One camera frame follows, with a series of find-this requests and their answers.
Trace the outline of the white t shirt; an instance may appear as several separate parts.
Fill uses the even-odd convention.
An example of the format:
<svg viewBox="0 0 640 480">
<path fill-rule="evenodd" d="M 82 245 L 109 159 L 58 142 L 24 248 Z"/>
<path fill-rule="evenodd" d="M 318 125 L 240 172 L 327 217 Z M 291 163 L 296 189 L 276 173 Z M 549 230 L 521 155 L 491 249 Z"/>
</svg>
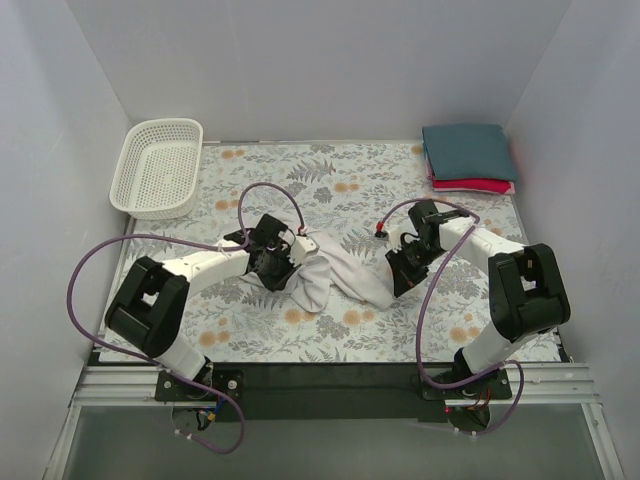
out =
<svg viewBox="0 0 640 480">
<path fill-rule="evenodd" d="M 300 266 L 285 286 L 285 292 L 299 307 L 310 313 L 321 312 L 329 303 L 332 286 L 377 309 L 391 306 L 394 296 L 389 287 L 358 258 L 325 232 L 309 229 L 307 235 L 319 245 L 319 251 Z"/>
</svg>

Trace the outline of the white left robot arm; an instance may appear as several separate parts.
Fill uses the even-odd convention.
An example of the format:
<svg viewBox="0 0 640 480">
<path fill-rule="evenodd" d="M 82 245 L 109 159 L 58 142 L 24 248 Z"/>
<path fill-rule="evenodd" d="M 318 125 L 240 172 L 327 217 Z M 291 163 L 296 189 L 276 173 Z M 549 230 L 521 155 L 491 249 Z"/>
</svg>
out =
<svg viewBox="0 0 640 480">
<path fill-rule="evenodd" d="M 258 276 L 270 291 L 282 290 L 297 270 L 298 243 L 284 239 L 285 223 L 265 214 L 247 232 L 227 234 L 214 251 L 173 260 L 139 258 L 130 267 L 105 316 L 106 326 L 138 351 L 179 375 L 178 387 L 193 400 L 213 386 L 207 358 L 181 333 L 187 301 L 229 278 Z"/>
</svg>

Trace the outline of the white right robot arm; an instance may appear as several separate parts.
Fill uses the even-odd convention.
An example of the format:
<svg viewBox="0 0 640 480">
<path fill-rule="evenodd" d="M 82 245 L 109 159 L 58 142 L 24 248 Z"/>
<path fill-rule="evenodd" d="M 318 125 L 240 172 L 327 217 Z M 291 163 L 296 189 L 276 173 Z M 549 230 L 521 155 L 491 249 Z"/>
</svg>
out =
<svg viewBox="0 0 640 480">
<path fill-rule="evenodd" d="M 481 225 L 470 210 L 442 200 L 406 201 L 412 231 L 376 225 L 375 235 L 388 240 L 386 260 L 393 294 L 400 297 L 429 279 L 434 293 L 447 263 L 458 256 L 488 278 L 490 322 L 459 349 L 446 382 L 429 376 L 416 361 L 421 380 L 438 390 L 475 397 L 489 375 L 509 364 L 526 343 L 566 323 L 571 308 L 553 250 L 546 244 L 525 245 L 505 239 Z"/>
</svg>

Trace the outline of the floral patterned table mat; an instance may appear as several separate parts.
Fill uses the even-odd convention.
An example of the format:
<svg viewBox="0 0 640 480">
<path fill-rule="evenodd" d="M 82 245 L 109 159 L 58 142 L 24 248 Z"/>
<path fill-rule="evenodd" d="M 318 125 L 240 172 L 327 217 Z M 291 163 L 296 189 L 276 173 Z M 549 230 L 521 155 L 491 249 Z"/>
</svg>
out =
<svg viewBox="0 0 640 480">
<path fill-rule="evenodd" d="M 169 239 L 212 242 L 263 214 L 303 218 L 382 280 L 391 275 L 376 224 L 412 228 L 406 200 L 433 193 L 422 150 L 411 144 L 209 145 L 198 201 L 187 216 L 139 221 L 121 266 L 184 253 Z M 318 313 L 289 295 L 239 278 L 193 297 L 182 329 L 216 362 L 448 362 L 489 323 L 486 276 L 454 258 L 386 310 L 333 289 Z"/>
</svg>

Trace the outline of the folded teal t shirt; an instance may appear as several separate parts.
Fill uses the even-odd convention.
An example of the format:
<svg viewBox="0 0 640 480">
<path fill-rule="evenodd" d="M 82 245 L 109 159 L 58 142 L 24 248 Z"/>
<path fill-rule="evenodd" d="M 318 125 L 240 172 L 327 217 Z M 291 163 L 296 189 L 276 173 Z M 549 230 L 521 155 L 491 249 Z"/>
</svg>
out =
<svg viewBox="0 0 640 480">
<path fill-rule="evenodd" d="M 459 123 L 422 128 L 423 148 L 436 180 L 517 182 L 508 139 L 497 124 Z"/>
</svg>

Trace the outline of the white plastic basket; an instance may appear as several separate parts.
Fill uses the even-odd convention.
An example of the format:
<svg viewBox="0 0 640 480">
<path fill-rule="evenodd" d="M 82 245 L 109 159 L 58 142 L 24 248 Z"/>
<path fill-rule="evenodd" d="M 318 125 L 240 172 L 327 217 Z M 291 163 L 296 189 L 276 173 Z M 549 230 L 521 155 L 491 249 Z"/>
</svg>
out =
<svg viewBox="0 0 640 480">
<path fill-rule="evenodd" d="M 203 128 L 188 118 L 148 120 L 126 135 L 112 180 L 111 205 L 137 220 L 170 220 L 196 204 Z"/>
</svg>

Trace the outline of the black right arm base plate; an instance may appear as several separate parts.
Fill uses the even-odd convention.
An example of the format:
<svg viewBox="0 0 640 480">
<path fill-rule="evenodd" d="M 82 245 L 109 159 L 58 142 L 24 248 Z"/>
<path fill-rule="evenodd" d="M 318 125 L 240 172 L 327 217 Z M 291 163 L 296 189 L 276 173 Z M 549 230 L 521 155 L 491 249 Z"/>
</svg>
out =
<svg viewBox="0 0 640 480">
<path fill-rule="evenodd" d="M 507 373 L 504 370 L 494 370 L 471 382 L 468 378 L 463 379 L 456 371 L 453 364 L 443 368 L 428 368 L 426 373 L 431 380 L 438 384 L 449 385 L 463 382 L 457 388 L 435 388 L 424 379 L 420 380 L 419 392 L 425 400 L 508 400 L 512 397 L 513 391 Z"/>
</svg>

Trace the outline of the aluminium frame rail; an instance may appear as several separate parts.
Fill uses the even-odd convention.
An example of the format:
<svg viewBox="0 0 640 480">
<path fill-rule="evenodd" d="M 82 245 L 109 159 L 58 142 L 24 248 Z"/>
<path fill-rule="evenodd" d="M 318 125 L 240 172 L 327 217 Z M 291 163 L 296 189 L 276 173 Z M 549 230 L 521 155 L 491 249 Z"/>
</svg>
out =
<svg viewBox="0 0 640 480">
<path fill-rule="evenodd" d="M 51 479 L 621 479 L 589 369 L 508 366 L 460 390 L 414 365 L 219 365 L 212 397 L 89 367 Z M 214 412 L 214 419 L 206 414 Z"/>
</svg>

